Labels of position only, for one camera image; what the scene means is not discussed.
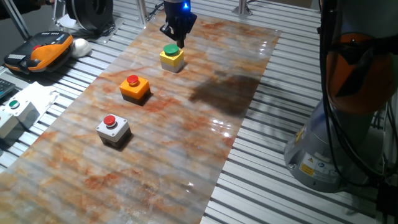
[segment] sticker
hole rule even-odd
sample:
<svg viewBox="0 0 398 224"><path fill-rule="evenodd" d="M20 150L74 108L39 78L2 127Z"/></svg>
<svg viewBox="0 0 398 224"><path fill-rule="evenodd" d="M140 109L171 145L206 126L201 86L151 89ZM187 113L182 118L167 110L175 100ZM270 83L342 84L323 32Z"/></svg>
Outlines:
<svg viewBox="0 0 398 224"><path fill-rule="evenodd" d="M308 153L305 153L300 170L317 180L327 183L335 183L338 179L338 173L333 164L323 162Z"/></svg>
<svg viewBox="0 0 398 224"><path fill-rule="evenodd" d="M305 131L306 131L306 127L304 126L297 134L296 134L296 143L299 143L299 141L301 139L303 139L305 137Z"/></svg>
<svg viewBox="0 0 398 224"><path fill-rule="evenodd" d="M58 37L56 40L62 39L62 37L65 36L65 34L62 34L60 37Z"/></svg>

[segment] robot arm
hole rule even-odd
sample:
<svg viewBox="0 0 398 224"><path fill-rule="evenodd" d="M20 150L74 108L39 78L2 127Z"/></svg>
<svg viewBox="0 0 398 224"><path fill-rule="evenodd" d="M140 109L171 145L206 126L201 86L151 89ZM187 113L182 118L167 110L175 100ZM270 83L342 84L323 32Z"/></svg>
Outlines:
<svg viewBox="0 0 398 224"><path fill-rule="evenodd" d="M160 28L165 35L184 48L184 40L191 32L197 16L191 12L191 0L165 0L166 24Z"/></svg>

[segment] gray control box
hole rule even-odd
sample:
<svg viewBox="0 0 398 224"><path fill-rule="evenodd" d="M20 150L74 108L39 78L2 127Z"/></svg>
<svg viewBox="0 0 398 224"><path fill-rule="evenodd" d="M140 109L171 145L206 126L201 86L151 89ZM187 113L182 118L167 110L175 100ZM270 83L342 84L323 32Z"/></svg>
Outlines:
<svg viewBox="0 0 398 224"><path fill-rule="evenodd" d="M6 105L6 111L12 113L26 129L29 129L40 116L32 102L16 98L11 98Z"/></svg>
<svg viewBox="0 0 398 224"><path fill-rule="evenodd" d="M132 136L130 126L126 119L109 114L96 128L102 142L120 149Z"/></svg>
<svg viewBox="0 0 398 224"><path fill-rule="evenodd" d="M0 109L0 148L7 149L12 146L24 131L18 119L2 107Z"/></svg>

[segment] orange and black device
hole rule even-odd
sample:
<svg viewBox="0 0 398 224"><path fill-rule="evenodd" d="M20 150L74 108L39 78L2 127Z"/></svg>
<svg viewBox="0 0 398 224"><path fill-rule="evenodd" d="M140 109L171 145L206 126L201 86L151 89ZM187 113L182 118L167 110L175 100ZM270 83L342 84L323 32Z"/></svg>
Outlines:
<svg viewBox="0 0 398 224"><path fill-rule="evenodd" d="M69 58L72 42L67 32L41 32L6 55L4 62L9 69L26 74L52 72Z"/></svg>

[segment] keyboard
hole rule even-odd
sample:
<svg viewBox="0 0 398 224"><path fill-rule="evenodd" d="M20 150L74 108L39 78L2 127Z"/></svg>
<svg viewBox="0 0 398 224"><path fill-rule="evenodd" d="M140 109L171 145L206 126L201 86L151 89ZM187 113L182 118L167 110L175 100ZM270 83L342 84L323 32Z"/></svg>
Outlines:
<svg viewBox="0 0 398 224"><path fill-rule="evenodd" d="M0 99L15 89L15 84L0 78Z"/></svg>

